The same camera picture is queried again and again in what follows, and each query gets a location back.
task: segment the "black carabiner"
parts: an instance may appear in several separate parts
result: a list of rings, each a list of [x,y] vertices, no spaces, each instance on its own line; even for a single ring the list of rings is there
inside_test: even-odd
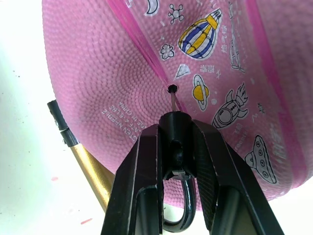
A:
[[[184,193],[184,214],[179,221],[172,222],[164,219],[163,228],[172,233],[186,230],[195,218],[197,208],[196,186],[193,178],[181,181]]]

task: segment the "rocket illustration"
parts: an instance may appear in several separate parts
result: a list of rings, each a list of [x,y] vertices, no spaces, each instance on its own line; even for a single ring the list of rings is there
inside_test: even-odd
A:
[[[232,125],[237,118],[243,119],[248,114],[248,109],[242,110],[248,101],[245,84],[238,89],[236,98],[233,99],[234,90],[230,90],[226,96],[226,103],[220,107],[213,118],[212,125],[217,129],[227,128]]]
[[[246,155],[245,161],[252,169],[255,169],[264,180],[271,184],[277,183],[269,162],[265,142],[261,136],[257,135],[255,137],[253,151]]]

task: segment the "black clamp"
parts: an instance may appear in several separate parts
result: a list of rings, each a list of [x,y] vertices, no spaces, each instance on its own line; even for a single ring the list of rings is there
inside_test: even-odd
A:
[[[212,125],[170,112],[143,130],[116,172],[102,235],[181,232],[193,221],[197,178],[211,235],[283,235],[253,172]],[[180,221],[163,216],[163,180],[181,180]]]

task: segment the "planet illustration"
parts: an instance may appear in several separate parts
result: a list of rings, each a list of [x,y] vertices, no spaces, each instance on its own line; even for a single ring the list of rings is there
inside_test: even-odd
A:
[[[210,91],[208,87],[204,84],[202,77],[198,74],[194,76],[193,79],[194,88],[192,90],[192,95],[194,99],[198,102],[199,107],[202,111],[206,110],[207,99],[210,96]]]
[[[222,12],[217,9],[206,18],[193,23],[181,35],[178,47],[194,59],[209,58],[216,44],[221,19]]]

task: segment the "molecule illustration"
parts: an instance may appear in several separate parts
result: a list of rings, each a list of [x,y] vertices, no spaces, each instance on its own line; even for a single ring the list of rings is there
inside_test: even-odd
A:
[[[170,9],[172,9],[172,13],[169,12],[168,16],[172,17],[171,24],[174,24],[176,19],[179,19],[179,21],[183,21],[184,20],[185,17],[180,14],[180,11],[182,11],[182,9],[183,9],[182,5],[179,5],[179,8],[177,10],[175,10],[174,9],[174,5],[170,4]]]

